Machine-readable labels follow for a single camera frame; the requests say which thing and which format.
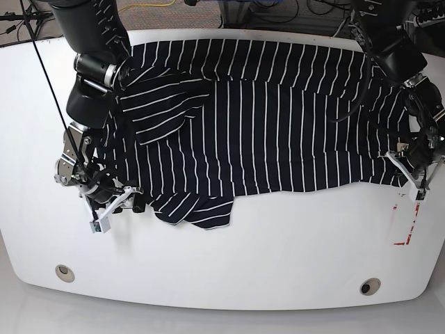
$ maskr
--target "navy striped fabric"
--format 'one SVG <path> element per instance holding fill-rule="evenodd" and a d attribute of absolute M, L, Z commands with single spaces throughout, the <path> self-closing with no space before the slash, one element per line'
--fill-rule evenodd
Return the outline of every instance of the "navy striped fabric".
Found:
<path fill-rule="evenodd" d="M 135 180 L 163 221 L 229 224 L 234 196 L 401 186 L 383 156 L 409 132 L 398 89 L 376 66 L 364 107 L 333 123 L 363 87 L 358 52 L 249 40 L 153 42 L 132 49 L 122 112 L 104 132 L 106 166 Z"/>

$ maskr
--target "yellow cable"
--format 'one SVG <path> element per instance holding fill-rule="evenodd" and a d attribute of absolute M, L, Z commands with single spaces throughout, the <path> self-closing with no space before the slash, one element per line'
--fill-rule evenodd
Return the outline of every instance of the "yellow cable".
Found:
<path fill-rule="evenodd" d="M 122 12 L 123 10 L 130 9 L 133 7 L 167 7 L 167 6 L 173 5 L 175 2 L 176 2 L 176 0 L 173 0 L 170 3 L 140 3 L 140 4 L 135 3 L 133 5 L 125 6 L 121 9 L 119 9 L 119 11 Z"/>

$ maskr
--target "striped shirt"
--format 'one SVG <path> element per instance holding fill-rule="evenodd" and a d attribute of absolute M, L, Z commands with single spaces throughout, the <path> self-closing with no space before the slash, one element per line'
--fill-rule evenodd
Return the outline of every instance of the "striped shirt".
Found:
<path fill-rule="evenodd" d="M 144 188 L 163 221 L 229 225 L 234 196 L 353 182 L 401 186 L 384 158 L 409 132 L 399 90 L 378 67 L 364 106 L 362 53 L 251 40 L 152 42 L 131 50 L 120 110 L 104 131 L 107 168 Z"/>

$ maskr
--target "round hole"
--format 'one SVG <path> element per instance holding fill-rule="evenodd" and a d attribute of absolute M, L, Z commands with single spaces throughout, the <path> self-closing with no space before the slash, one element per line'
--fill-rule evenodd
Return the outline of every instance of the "round hole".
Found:
<path fill-rule="evenodd" d="M 360 285 L 360 293 L 364 296 L 372 296 L 380 289 L 381 284 L 378 278 L 370 278 Z"/>
<path fill-rule="evenodd" d="M 58 270 L 60 270 L 60 272 L 61 272 L 63 275 L 67 275 L 67 274 L 68 274 L 68 268 L 67 268 L 67 267 L 60 266 L 60 267 L 58 268 Z"/>
<path fill-rule="evenodd" d="M 74 281 L 74 273 L 70 268 L 63 265 L 58 265 L 56 267 L 56 275 L 59 277 L 63 282 L 71 283 Z"/>

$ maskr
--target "white table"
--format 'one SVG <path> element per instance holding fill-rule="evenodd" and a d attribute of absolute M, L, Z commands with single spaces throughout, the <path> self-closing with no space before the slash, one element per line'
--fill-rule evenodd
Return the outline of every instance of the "white table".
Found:
<path fill-rule="evenodd" d="M 130 37 L 132 44 L 241 38 L 358 50 L 350 40 L 263 31 L 136 31 Z M 64 39 L 38 47 L 65 108 L 74 52 Z M 426 74 L 445 96 L 439 77 L 445 60 L 427 59 Z M 372 184 L 237 198 L 231 225 L 212 231 L 172 227 L 147 208 L 115 215 L 110 232 L 92 234 L 76 189 L 53 180 L 63 128 L 32 45 L 0 49 L 0 73 L 0 229 L 24 282 L 105 299 L 226 310 L 388 303 L 426 288 L 445 240 L 445 170 L 420 206 L 406 246 L 394 243 L 406 240 L 414 218 L 415 204 L 399 195 L 407 189 Z M 59 264 L 74 271 L 73 283 L 57 278 Z M 374 277 L 380 290 L 361 295 L 361 284 Z"/>

